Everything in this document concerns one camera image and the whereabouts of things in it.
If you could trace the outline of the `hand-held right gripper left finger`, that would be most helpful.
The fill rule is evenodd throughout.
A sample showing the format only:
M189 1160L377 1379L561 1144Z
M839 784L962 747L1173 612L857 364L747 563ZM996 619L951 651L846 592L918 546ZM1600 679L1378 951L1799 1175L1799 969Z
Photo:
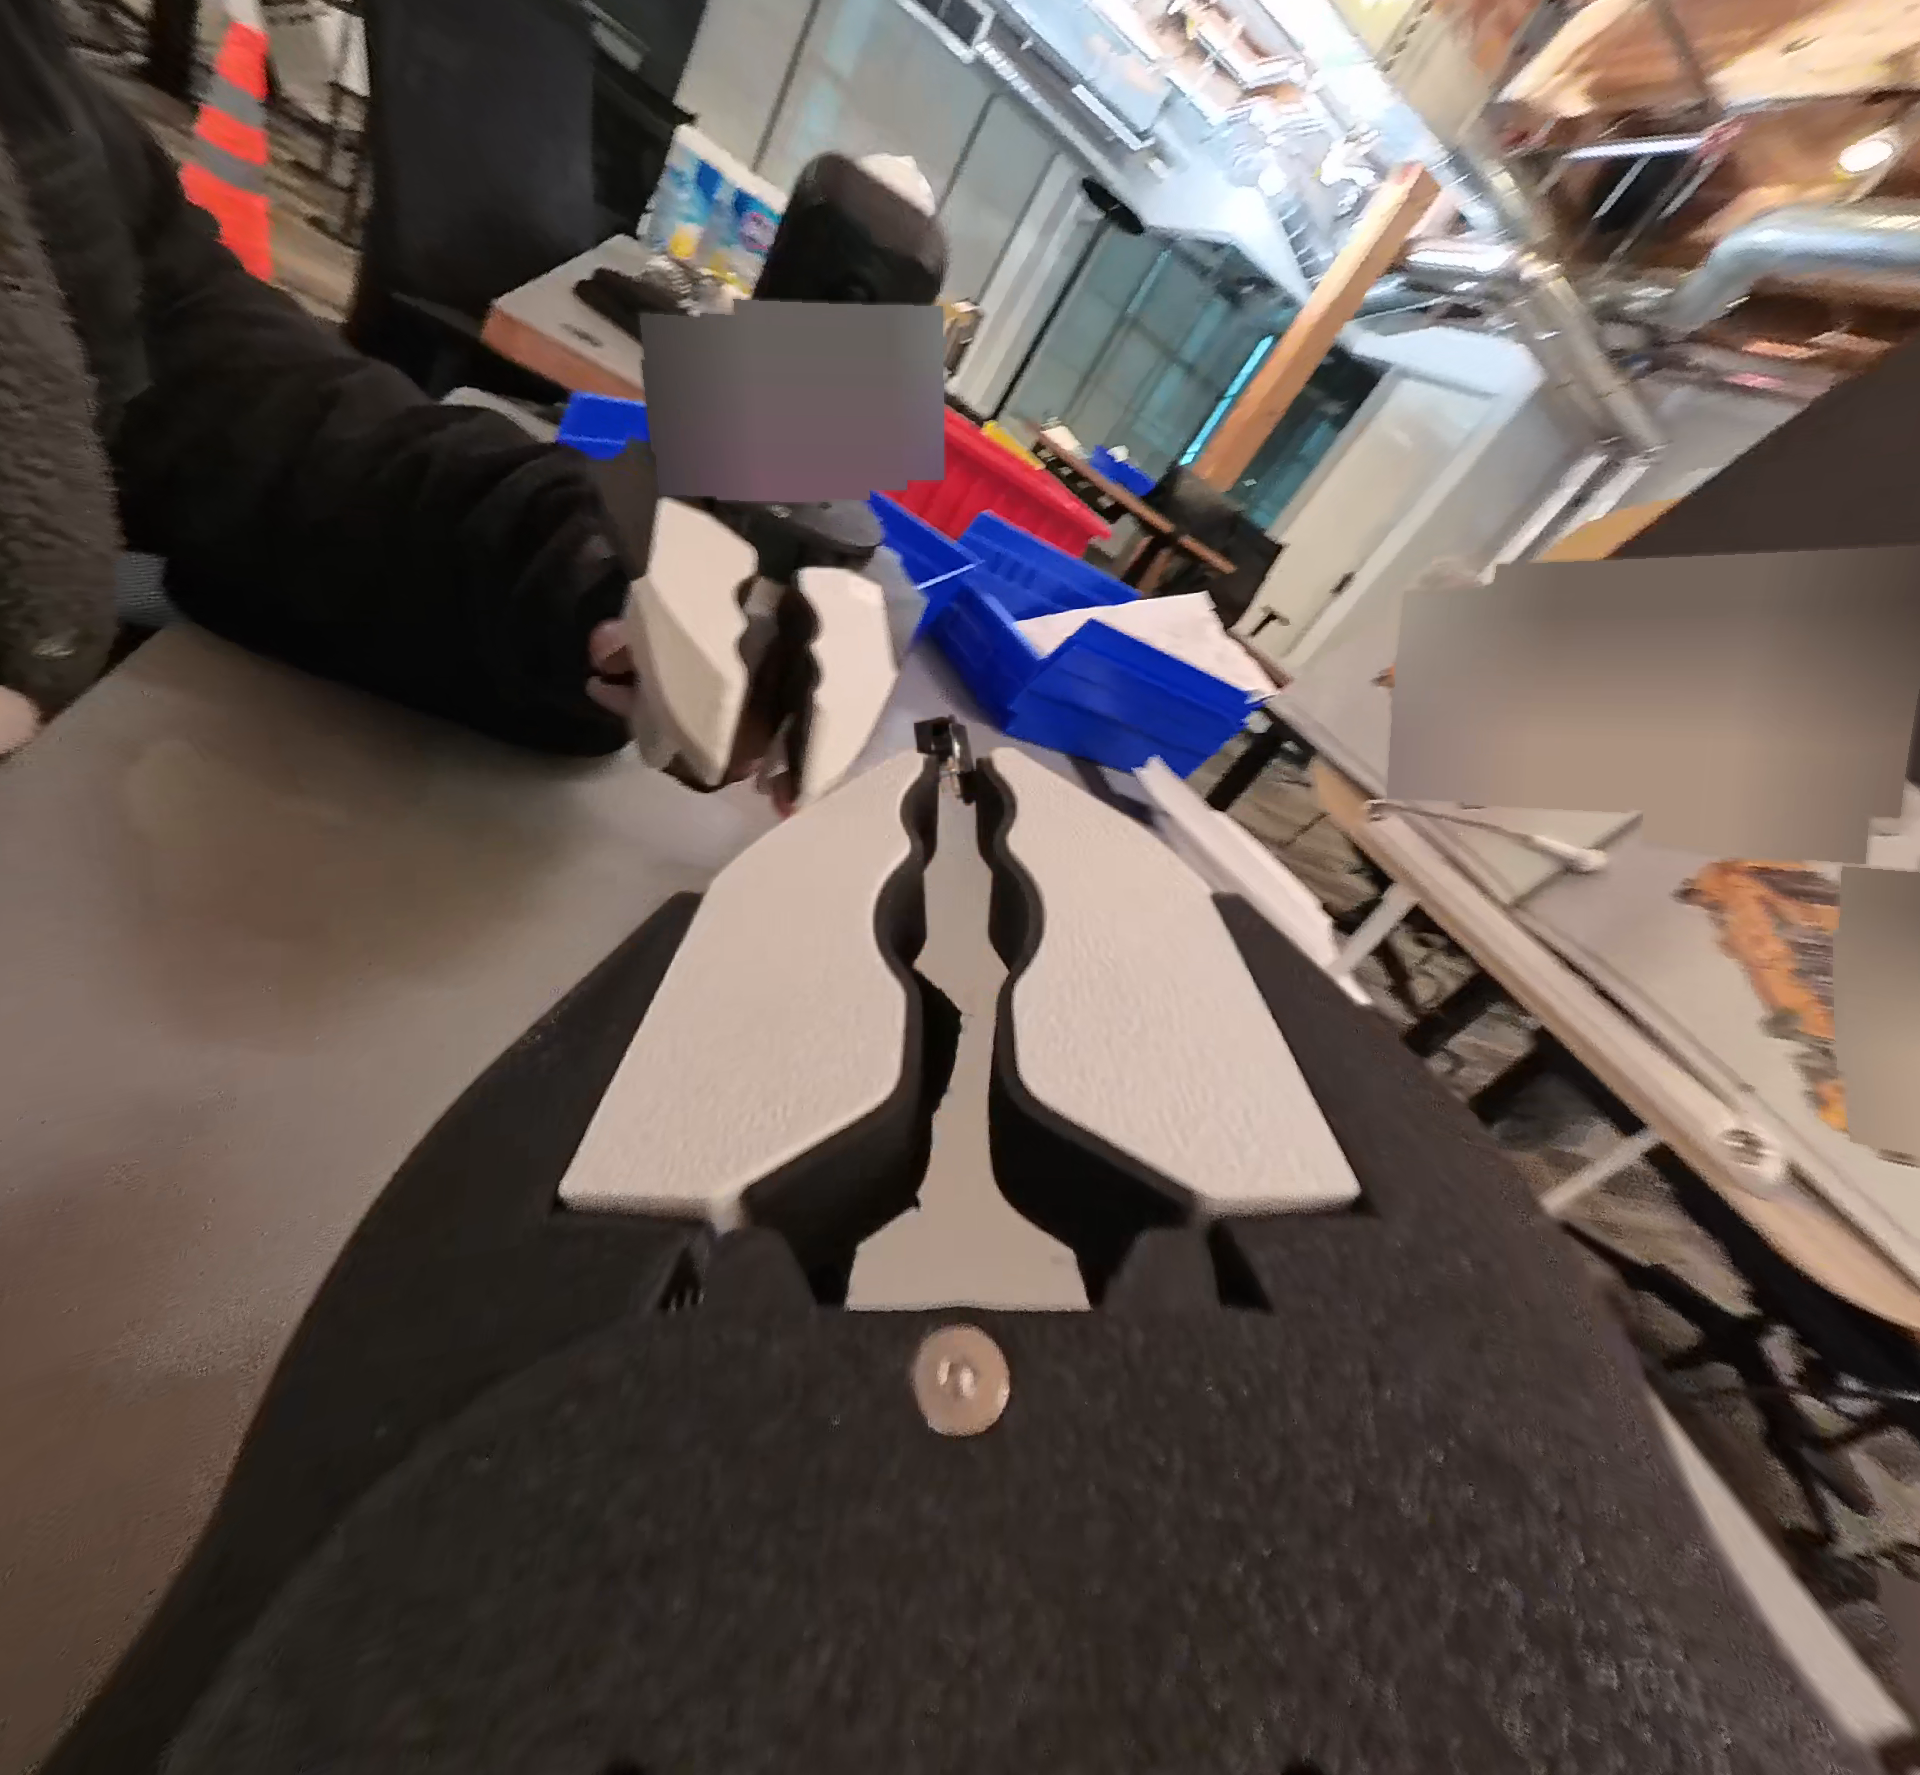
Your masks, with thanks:
M822 1307L908 1218L962 1009L918 969L946 767L894 752L765 831L697 897L561 1211L773 1234Z

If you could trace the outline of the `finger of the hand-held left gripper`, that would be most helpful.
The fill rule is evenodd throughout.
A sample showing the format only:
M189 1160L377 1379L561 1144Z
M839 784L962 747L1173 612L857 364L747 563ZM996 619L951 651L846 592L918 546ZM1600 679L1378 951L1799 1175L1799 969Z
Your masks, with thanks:
M747 712L752 544L662 497L645 574L626 592L634 741L645 767L729 784Z
M877 574L799 566L747 688L747 767L781 802L831 798L865 752L900 685L894 612Z

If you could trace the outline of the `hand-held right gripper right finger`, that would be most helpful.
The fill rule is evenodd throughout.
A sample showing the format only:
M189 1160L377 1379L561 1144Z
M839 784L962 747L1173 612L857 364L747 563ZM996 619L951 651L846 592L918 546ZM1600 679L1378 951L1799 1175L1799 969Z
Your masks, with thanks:
M1097 1307L1151 1234L1352 1211L1348 1160L1220 892L1020 747L984 759L990 1168Z

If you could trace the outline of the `black cloth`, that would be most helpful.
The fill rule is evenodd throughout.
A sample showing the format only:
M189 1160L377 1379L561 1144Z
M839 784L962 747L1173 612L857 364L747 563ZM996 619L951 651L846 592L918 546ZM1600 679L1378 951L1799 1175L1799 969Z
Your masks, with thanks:
M577 297L634 341L645 322L697 322L710 308L703 274L673 255L645 262L641 274L591 266L577 279Z

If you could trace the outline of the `wooden desk black frame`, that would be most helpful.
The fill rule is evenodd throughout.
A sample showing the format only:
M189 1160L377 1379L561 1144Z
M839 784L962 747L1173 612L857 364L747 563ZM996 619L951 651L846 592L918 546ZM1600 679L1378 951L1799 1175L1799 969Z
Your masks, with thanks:
M1283 688L1277 724L1309 747L1336 831L1385 869L1558 1044L1626 1101L1700 1175L1819 1288L1915 1333L1915 1160L1834 1130L1722 944L1714 905L1683 897L1709 861L1626 823L1596 875L1438 814L1373 814L1385 794L1385 688Z

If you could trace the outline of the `wooden table black legs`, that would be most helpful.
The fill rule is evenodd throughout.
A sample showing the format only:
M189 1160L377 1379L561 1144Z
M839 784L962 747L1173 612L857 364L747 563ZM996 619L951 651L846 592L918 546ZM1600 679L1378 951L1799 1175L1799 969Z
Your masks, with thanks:
M1215 544L1202 544L1191 529L1180 529L1166 513L1158 513L1151 497L1137 497L1131 482L1115 482L1112 474L1097 474L1067 429L1042 429L1033 437L1033 461L1072 494L1084 497L1097 520L1131 520L1137 521L1137 553L1115 563L1115 574L1137 592L1173 592L1180 583L1191 586L1220 586L1236 574L1230 553L1220 553Z

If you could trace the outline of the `white paper sheet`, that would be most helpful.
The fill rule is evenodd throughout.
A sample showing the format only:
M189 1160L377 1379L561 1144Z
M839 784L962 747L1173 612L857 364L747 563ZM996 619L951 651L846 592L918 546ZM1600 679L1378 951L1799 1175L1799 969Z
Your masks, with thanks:
M1084 625L1112 625L1185 671L1205 671L1215 685L1242 688L1249 705L1268 705L1286 685L1283 671L1261 662L1261 651L1249 651L1236 635L1227 635L1227 619L1215 612L1205 592L1151 592L1151 602L1120 602L1120 604L1033 612L1014 625L1042 660L1053 660Z

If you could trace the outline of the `red plastic bin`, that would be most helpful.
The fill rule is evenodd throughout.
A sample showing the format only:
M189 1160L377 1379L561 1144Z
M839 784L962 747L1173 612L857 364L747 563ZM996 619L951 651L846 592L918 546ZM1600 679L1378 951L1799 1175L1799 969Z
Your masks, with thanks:
M1112 521L1067 494L1049 466L984 437L984 422L946 410L946 474L889 494L900 513L934 521L938 533L962 533L979 520L1001 520L1072 563L1112 544Z

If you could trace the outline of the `wooden post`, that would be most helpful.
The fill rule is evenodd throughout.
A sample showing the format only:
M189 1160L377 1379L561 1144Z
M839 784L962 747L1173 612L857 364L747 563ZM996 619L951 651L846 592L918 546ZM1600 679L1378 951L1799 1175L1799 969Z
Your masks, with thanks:
M1191 474L1220 497L1236 494L1277 422L1295 410L1309 378L1325 364L1337 332L1362 322L1366 294L1397 266L1421 216L1440 206L1440 178L1429 166L1397 166L1336 266L1317 279L1286 332L1261 350L1255 378L1230 397L1230 410L1215 422Z

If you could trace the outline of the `orange traffic cone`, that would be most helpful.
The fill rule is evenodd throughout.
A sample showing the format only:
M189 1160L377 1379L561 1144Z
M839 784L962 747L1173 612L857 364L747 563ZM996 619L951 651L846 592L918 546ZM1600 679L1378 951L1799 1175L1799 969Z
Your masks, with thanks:
M233 33L218 43L178 182L218 225L222 246L253 279L274 279L269 33L252 18L233 18Z

